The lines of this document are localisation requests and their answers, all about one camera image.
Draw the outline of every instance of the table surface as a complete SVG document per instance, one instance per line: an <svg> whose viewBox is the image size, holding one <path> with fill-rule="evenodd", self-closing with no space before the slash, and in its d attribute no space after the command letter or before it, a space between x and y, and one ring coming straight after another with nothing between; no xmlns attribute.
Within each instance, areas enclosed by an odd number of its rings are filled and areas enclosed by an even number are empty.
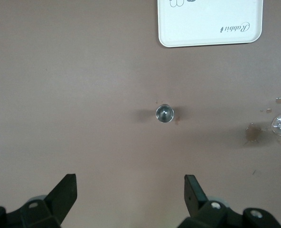
<svg viewBox="0 0 281 228"><path fill-rule="evenodd" d="M0 205L76 173L64 228L175 228L194 174L238 213L281 223L278 97L281 1L264 2L254 43L166 48L156 1L0 0Z"/></svg>

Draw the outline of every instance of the white tray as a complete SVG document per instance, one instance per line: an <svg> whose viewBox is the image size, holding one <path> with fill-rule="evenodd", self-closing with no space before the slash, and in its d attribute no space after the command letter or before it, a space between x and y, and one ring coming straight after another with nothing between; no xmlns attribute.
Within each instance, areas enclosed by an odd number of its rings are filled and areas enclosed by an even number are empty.
<svg viewBox="0 0 281 228"><path fill-rule="evenodd" d="M263 0L158 0L159 40L169 48L250 43L262 15Z"/></svg>

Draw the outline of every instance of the black mechanical part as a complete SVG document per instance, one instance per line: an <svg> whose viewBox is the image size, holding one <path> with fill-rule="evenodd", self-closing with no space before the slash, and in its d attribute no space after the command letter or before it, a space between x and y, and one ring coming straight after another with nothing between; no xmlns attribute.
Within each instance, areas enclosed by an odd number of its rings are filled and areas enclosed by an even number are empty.
<svg viewBox="0 0 281 228"><path fill-rule="evenodd" d="M76 175L67 174L44 200L27 202L9 214L0 207L0 228L60 228L76 199Z"/></svg>
<svg viewBox="0 0 281 228"><path fill-rule="evenodd" d="M281 228L267 211L248 208L243 215L217 201L208 201L194 175L185 176L184 198L190 217L178 228Z"/></svg>

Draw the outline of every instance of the beige tabletop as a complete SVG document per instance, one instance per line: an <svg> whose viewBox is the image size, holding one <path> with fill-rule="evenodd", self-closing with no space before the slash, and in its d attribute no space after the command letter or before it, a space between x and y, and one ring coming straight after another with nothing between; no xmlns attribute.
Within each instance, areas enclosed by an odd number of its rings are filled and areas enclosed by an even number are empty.
<svg viewBox="0 0 281 228"><path fill-rule="evenodd" d="M279 97L281 1L264 2L254 43L165 48L156 1L0 0L0 205L76 173L62 227L176 228L194 174L281 223Z"/></svg>

